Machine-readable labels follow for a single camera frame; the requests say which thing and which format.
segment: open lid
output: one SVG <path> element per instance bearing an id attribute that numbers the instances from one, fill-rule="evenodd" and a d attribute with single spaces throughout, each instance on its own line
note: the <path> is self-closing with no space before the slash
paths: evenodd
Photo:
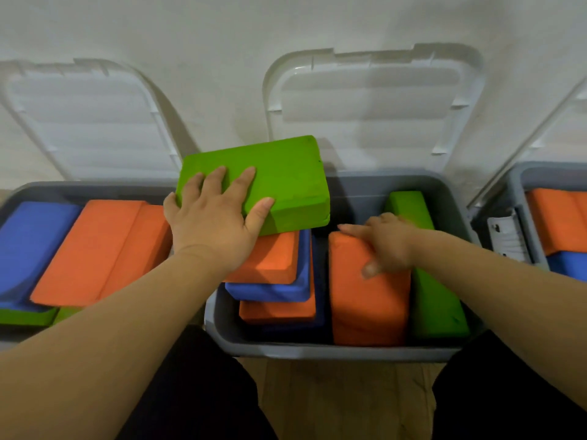
<path id="1" fill-rule="evenodd" d="M 128 67 L 0 62 L 0 102 L 66 179 L 179 177 L 181 157 L 155 96 Z"/>
<path id="2" fill-rule="evenodd" d="M 269 136 L 313 135 L 327 168 L 442 171 L 484 83 L 479 52 L 461 44 L 288 54 L 265 76 Z"/>
<path id="3" fill-rule="evenodd" d="M 512 162 L 587 162 L 587 79 L 575 86 L 518 154 Z"/>

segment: white wall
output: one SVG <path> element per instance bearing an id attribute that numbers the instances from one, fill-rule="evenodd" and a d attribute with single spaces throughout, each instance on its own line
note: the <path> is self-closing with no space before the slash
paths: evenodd
<path id="1" fill-rule="evenodd" d="M 282 55 L 453 42 L 487 65 L 446 173 L 470 200 L 587 74 L 587 0 L 2 0 L 0 60 L 101 57 L 165 93 L 202 151 L 267 138 L 262 81 Z M 59 174 L 0 112 L 0 188 Z"/>

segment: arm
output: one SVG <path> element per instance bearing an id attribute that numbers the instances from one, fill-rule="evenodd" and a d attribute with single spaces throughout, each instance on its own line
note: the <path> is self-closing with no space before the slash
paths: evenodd
<path id="1" fill-rule="evenodd" d="M 374 246 L 377 256 L 363 269 L 366 277 L 383 270 L 425 270 L 532 369 L 587 409 L 587 284 L 444 232 L 417 229 L 393 214 L 341 230 Z"/>
<path id="2" fill-rule="evenodd" d="M 253 249 L 273 205 L 243 220 L 255 175 L 221 194 L 225 169 L 172 193 L 164 210 L 175 255 L 138 281 L 0 354 L 0 438 L 114 438 L 167 351 L 218 284 Z"/>

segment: forearm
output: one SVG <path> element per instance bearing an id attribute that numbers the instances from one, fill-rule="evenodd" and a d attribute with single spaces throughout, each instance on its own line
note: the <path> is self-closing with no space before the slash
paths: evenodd
<path id="1" fill-rule="evenodd" d="M 223 280 L 179 253 L 140 280 L 0 355 L 2 438 L 113 438 L 167 351 Z"/>
<path id="2" fill-rule="evenodd" d="M 415 265 L 451 289 L 536 372 L 587 408 L 587 284 L 422 230 Z"/>

